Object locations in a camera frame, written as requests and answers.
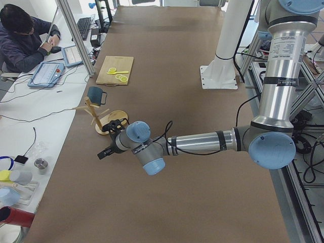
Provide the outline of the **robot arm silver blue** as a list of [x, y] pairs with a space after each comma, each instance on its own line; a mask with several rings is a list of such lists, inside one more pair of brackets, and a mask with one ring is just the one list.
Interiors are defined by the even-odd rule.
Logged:
[[317, 26], [322, 1], [262, 1], [259, 32], [270, 36], [271, 45], [261, 93], [260, 110], [246, 126], [228, 131], [151, 138], [149, 125], [143, 121], [158, 120], [165, 114], [180, 111], [185, 122], [198, 129], [214, 118], [222, 125], [231, 123], [227, 113], [238, 97], [232, 66], [236, 46], [242, 34], [248, 1], [231, 1], [222, 25], [214, 60], [194, 72], [195, 82], [217, 91], [217, 98], [203, 98], [189, 91], [190, 67], [202, 52], [189, 48], [188, 42], [177, 42], [170, 29], [177, 20], [166, 14], [134, 15], [136, 25], [132, 40], [136, 70], [131, 82], [134, 90], [118, 97], [126, 100], [135, 121], [125, 127], [113, 120], [102, 127], [109, 132], [111, 145], [98, 154], [100, 159], [114, 153], [131, 151], [149, 175], [164, 167], [164, 157], [180, 153], [211, 155], [221, 151], [247, 152], [252, 160], [269, 170], [287, 166], [295, 157], [290, 112], [304, 55], [305, 39]]

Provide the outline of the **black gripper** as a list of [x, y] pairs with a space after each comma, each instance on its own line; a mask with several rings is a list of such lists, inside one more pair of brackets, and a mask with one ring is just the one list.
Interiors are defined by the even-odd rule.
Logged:
[[105, 150], [97, 154], [97, 157], [99, 159], [103, 159], [107, 156], [112, 155], [113, 153], [118, 153], [118, 154], [123, 153], [123, 150], [121, 150], [116, 144], [116, 137], [112, 139], [112, 143], [107, 148], [105, 148]]

